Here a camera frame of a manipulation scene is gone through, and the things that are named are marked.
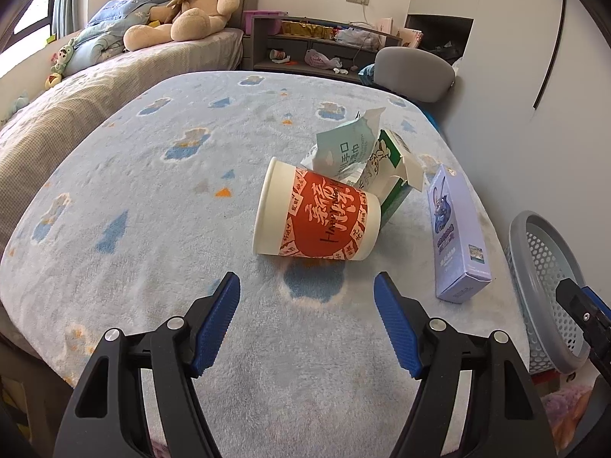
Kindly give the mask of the green white carton box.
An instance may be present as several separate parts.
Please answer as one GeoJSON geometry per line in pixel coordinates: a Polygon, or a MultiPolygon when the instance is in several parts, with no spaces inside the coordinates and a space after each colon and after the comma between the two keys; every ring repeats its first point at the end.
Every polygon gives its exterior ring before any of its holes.
{"type": "Polygon", "coordinates": [[[412,189],[422,191],[424,179],[422,165],[403,139],[392,130],[381,129],[355,186],[378,198],[383,227],[412,189]]]}

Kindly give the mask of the red white paper cup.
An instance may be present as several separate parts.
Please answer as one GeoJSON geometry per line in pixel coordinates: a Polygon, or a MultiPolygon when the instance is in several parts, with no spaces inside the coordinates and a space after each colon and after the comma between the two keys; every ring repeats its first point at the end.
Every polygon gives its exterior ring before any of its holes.
{"type": "Polygon", "coordinates": [[[362,261],[380,226],[374,194],[273,158],[260,194],[253,252],[362,261]]]}

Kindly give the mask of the grey perforated trash basket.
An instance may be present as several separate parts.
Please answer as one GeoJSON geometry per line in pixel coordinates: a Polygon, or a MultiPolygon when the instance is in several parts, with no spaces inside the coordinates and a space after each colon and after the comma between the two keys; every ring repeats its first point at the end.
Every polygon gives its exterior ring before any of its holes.
{"type": "Polygon", "coordinates": [[[505,257],[526,328],[532,374],[570,374],[585,363],[589,345],[573,318],[556,301],[563,279],[580,286],[585,279],[569,244],[548,220],[532,211],[509,225],[505,257]]]}

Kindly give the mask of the purple fluffy rug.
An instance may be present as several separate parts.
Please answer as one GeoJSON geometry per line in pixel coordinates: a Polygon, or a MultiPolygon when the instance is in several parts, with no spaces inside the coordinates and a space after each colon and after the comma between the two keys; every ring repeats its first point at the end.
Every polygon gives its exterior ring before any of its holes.
{"type": "Polygon", "coordinates": [[[557,452],[565,450],[573,440],[591,395],[592,387],[567,385],[541,399],[557,452]]]}

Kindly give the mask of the purple long box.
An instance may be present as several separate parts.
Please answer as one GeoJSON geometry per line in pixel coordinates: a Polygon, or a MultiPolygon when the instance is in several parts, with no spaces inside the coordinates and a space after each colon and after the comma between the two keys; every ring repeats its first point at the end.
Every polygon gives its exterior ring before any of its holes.
{"type": "Polygon", "coordinates": [[[483,231],[467,182],[443,164],[428,191],[436,298],[462,304],[492,280],[483,231]]]}

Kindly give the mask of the light blue patterned blanket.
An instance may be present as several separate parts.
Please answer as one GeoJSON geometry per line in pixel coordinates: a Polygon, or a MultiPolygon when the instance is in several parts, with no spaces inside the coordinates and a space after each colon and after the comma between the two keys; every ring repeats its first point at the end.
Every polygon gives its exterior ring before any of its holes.
{"type": "Polygon", "coordinates": [[[318,132],[377,108],[412,153],[457,166],[426,116],[383,91],[234,71],[152,87],[42,181],[1,261],[10,319],[75,384],[106,330],[151,330],[234,272],[236,314],[195,384],[221,453],[387,456],[417,382],[399,366],[374,304],[378,273],[459,331],[505,330],[520,353],[528,341],[486,213],[478,221],[492,282],[462,305],[437,300],[424,192],[408,195],[363,261],[253,252],[268,163],[300,163],[318,132]]]}

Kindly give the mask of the beige bed sheet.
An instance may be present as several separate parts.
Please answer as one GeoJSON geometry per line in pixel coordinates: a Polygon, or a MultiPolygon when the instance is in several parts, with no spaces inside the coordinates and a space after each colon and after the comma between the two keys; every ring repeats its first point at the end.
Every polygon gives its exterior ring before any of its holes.
{"type": "Polygon", "coordinates": [[[1,246],[48,177],[85,137],[124,105],[169,77],[234,69],[243,32],[168,42],[111,58],[62,81],[1,129],[1,246]]]}

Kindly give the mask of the grey chair backrest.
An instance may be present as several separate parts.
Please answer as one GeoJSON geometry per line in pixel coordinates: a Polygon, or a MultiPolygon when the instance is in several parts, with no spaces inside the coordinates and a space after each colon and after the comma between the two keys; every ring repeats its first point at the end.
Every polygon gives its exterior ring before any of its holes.
{"type": "Polygon", "coordinates": [[[439,102],[455,78],[451,64],[419,48],[386,47],[374,63],[375,84],[412,102],[439,102]]]}

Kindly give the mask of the light blue wipes packet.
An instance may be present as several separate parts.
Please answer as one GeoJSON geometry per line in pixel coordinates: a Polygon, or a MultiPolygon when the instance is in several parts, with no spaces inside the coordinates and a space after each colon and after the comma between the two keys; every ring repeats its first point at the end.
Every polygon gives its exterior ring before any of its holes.
{"type": "Polygon", "coordinates": [[[331,130],[316,134],[315,146],[300,166],[322,176],[355,186],[374,152],[385,108],[370,109],[331,130]]]}

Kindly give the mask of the small green plush doll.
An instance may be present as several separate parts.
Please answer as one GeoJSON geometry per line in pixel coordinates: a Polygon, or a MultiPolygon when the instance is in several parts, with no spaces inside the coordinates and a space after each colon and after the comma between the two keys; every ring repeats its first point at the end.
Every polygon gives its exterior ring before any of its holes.
{"type": "Polygon", "coordinates": [[[74,56],[74,38],[63,45],[54,55],[54,64],[51,67],[50,74],[45,79],[45,90],[51,89],[58,85],[63,79],[63,73],[70,64],[71,58],[74,56]]]}

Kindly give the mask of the blue folded quilt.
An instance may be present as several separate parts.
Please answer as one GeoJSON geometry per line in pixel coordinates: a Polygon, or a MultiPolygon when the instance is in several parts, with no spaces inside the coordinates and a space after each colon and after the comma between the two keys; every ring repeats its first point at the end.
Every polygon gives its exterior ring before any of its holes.
{"type": "Polygon", "coordinates": [[[74,38],[74,56],[63,77],[106,61],[124,52],[123,37],[129,28],[146,25],[152,0],[110,0],[95,13],[74,38]]]}

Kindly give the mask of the grey bedside shelf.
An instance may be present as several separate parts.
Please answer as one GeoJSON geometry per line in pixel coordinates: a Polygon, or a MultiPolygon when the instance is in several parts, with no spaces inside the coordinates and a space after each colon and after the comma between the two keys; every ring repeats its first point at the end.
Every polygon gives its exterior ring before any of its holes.
{"type": "Polygon", "coordinates": [[[244,37],[242,67],[358,84],[358,73],[375,62],[382,48],[401,44],[396,35],[365,25],[288,15],[277,35],[255,23],[253,33],[244,37]]]}

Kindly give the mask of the beige teddy bear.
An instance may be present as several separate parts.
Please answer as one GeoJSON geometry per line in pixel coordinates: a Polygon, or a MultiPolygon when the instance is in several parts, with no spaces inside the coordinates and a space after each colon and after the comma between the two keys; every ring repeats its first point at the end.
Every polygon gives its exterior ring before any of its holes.
{"type": "Polygon", "coordinates": [[[207,38],[222,31],[240,0],[170,0],[150,10],[150,21],[160,26],[136,25],[123,37],[125,48],[134,52],[166,42],[188,42],[207,38]]]}

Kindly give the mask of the pink storage box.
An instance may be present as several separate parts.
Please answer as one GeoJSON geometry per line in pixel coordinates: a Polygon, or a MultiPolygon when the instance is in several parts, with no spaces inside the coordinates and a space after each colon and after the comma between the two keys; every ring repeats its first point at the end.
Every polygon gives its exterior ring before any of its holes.
{"type": "Polygon", "coordinates": [[[277,35],[282,30],[282,21],[288,16],[282,10],[245,10],[242,14],[243,31],[251,35],[255,23],[261,22],[268,35],[277,35]]]}

